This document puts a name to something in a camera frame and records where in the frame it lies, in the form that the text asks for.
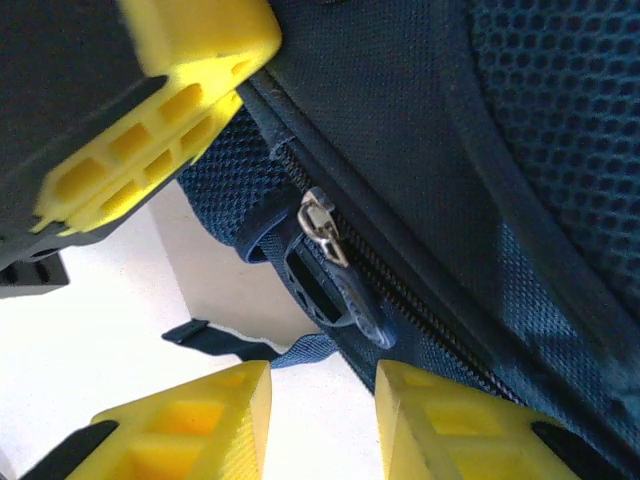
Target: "zipper pull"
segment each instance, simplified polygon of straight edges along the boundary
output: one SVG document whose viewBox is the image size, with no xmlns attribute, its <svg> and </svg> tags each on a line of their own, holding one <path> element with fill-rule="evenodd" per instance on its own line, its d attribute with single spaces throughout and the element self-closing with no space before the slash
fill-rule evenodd
<svg viewBox="0 0 640 480">
<path fill-rule="evenodd" d="M 335 206 L 324 191 L 314 187 L 304 194 L 298 211 L 298 223 L 304 234 L 320 246 L 328 260 L 324 269 L 342 295 L 353 321 L 378 347 L 388 350 L 397 336 L 385 318 L 379 302 L 356 268 L 349 264 L 336 222 L 331 216 Z"/>
<path fill-rule="evenodd" d="M 325 193 L 314 187 L 302 197 L 298 223 L 304 234 L 320 246 L 327 260 L 347 268 L 349 261 L 340 246 L 338 227 L 331 216 L 334 208 Z"/>
</svg>

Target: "zipper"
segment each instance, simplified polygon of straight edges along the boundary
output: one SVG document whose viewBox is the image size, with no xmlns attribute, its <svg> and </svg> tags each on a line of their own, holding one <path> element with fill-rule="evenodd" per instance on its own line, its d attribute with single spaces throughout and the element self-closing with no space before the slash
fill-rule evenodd
<svg viewBox="0 0 640 480">
<path fill-rule="evenodd" d="M 524 402 L 482 362 L 376 254 L 360 234 L 333 210 L 333 204 L 288 151 L 279 155 L 291 180 L 304 192 L 298 221 L 305 235 L 318 244 L 339 269 L 354 265 L 367 283 L 413 325 L 447 352 L 487 392 L 516 404 Z"/>
</svg>

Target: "blue mesh panel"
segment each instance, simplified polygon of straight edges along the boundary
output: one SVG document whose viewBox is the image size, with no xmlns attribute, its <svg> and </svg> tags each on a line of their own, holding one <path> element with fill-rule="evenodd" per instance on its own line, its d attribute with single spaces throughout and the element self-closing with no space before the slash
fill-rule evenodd
<svg viewBox="0 0 640 480">
<path fill-rule="evenodd" d="M 640 316 L 640 4 L 473 0 L 485 100 L 587 261 Z"/>
<path fill-rule="evenodd" d="M 287 181 L 244 108 L 204 156 L 178 177 L 202 225 L 231 246 L 247 213 Z"/>
</svg>

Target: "navy blue backpack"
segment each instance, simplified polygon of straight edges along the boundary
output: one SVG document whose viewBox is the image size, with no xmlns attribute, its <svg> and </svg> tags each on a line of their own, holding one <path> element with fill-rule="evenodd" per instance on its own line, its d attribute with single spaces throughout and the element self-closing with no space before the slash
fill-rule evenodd
<svg viewBox="0 0 640 480">
<path fill-rule="evenodd" d="M 271 4 L 281 52 L 179 179 L 203 225 L 370 389 L 410 363 L 640 477 L 640 3 Z"/>
</svg>

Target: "yellow plastic block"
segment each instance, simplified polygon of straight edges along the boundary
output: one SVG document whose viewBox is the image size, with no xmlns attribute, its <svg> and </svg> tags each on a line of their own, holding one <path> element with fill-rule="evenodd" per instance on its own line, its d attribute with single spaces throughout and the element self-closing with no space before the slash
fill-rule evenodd
<svg viewBox="0 0 640 480">
<path fill-rule="evenodd" d="M 387 480 L 577 480 L 531 430 L 551 418 L 399 362 L 378 364 Z"/>
<path fill-rule="evenodd" d="M 268 362 L 247 362 L 98 415 L 118 428 L 67 480 L 258 480 Z"/>
<path fill-rule="evenodd" d="M 119 0 L 139 63 L 166 84 L 49 172 L 34 214 L 42 231 L 116 220 L 197 160 L 242 105 L 234 89 L 282 41 L 267 0 Z"/>
</svg>

